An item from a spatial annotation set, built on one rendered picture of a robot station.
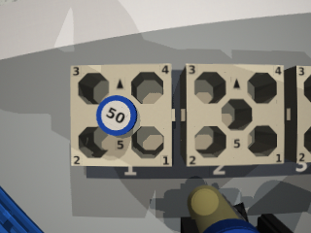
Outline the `blue tube rack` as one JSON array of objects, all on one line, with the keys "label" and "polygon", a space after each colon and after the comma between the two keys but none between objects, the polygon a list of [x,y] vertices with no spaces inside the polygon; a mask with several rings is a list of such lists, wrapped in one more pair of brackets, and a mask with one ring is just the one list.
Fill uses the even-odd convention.
[{"label": "blue tube rack", "polygon": [[12,233],[44,233],[0,186],[0,233],[11,233],[9,230]]}]

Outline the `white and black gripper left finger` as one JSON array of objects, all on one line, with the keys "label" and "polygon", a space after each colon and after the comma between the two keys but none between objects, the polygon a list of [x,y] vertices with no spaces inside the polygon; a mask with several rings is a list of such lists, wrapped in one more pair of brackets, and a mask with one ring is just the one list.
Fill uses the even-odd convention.
[{"label": "white and black gripper left finger", "polygon": [[199,233],[195,219],[191,219],[191,216],[181,216],[181,233]]}]

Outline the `grey flat mat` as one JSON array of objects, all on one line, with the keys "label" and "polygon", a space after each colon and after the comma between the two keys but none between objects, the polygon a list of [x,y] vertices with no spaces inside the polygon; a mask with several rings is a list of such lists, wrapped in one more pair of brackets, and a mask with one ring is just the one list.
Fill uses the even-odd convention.
[{"label": "grey flat mat", "polygon": [[0,186],[44,233],[181,233],[190,191],[210,184],[248,221],[311,233],[311,175],[87,179],[71,164],[74,65],[311,66],[311,13],[123,35],[0,59]]}]

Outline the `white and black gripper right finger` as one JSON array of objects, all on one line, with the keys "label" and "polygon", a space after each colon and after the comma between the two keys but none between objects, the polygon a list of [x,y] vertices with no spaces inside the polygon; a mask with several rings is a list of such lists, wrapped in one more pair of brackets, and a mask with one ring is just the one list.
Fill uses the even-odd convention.
[{"label": "white and black gripper right finger", "polygon": [[259,233],[293,233],[273,214],[262,214],[259,216],[257,230]]}]

